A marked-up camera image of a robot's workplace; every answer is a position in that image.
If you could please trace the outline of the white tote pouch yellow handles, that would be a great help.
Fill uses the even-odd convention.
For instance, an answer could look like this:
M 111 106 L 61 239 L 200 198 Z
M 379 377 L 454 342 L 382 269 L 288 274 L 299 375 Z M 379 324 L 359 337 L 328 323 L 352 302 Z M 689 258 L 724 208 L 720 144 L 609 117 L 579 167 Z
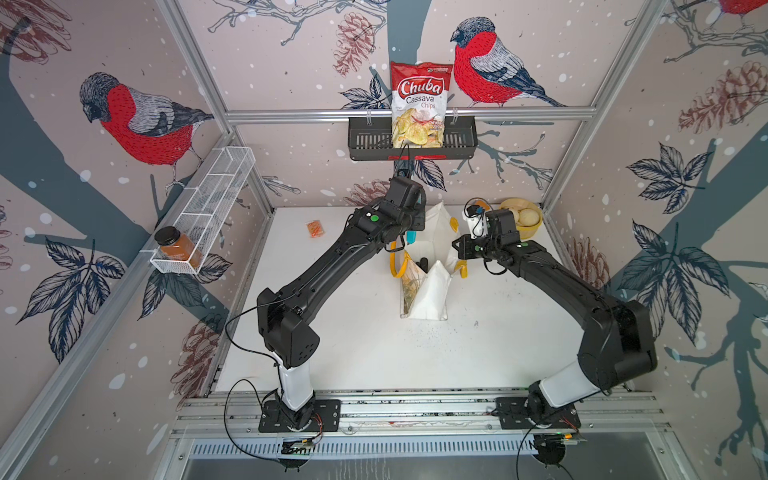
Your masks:
M 400 283 L 399 314 L 402 319 L 446 321 L 448 294 L 454 277 L 468 274 L 466 263 L 458 258 L 452 242 L 460 237 L 459 222 L 443 203 L 426 210 L 425 229 L 416 241 L 390 246 L 389 266 Z M 418 266 L 428 259 L 429 272 Z

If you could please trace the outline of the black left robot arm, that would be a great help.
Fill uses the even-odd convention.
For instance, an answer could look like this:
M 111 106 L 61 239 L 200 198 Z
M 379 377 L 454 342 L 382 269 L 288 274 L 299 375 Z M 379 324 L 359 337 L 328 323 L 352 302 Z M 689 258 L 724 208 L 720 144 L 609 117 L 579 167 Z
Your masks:
M 320 337 L 310 327 L 336 289 L 362 264 L 409 231 L 425 228 L 426 194 L 418 182 L 394 177 L 384 197 L 354 210 L 338 239 L 304 273 L 274 292 L 264 289 L 257 299 L 258 331 L 275 354 L 282 393 L 280 412 L 293 429 L 313 418 L 315 392 L 308 362 Z

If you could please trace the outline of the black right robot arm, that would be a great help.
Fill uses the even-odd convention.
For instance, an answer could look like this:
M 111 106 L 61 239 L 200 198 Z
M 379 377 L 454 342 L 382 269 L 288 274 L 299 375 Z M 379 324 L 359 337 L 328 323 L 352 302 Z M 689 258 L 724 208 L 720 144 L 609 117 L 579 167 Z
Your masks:
M 576 359 L 528 389 L 527 410 L 536 423 L 599 392 L 654 371 L 658 366 L 650 311 L 588 284 L 533 240 L 524 241 L 510 210 L 464 209 L 470 232 L 452 242 L 461 260 L 501 266 L 539 288 L 579 324 L 583 336 Z

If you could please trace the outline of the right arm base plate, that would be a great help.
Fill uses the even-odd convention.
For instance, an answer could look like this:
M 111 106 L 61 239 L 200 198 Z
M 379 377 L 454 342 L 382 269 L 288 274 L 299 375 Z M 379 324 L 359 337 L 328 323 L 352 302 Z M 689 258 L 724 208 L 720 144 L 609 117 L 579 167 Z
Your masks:
M 572 429 L 581 428 L 573 404 L 552 407 L 538 397 L 497 397 L 491 415 L 497 417 L 503 430 Z

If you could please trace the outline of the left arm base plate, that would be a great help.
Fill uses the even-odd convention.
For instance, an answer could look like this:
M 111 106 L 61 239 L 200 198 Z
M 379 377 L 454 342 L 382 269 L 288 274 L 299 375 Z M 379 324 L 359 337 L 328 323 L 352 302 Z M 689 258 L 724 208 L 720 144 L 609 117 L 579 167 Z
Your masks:
M 298 411 L 281 400 L 263 404 L 258 431 L 260 433 L 337 432 L 341 417 L 341 401 L 312 397 Z

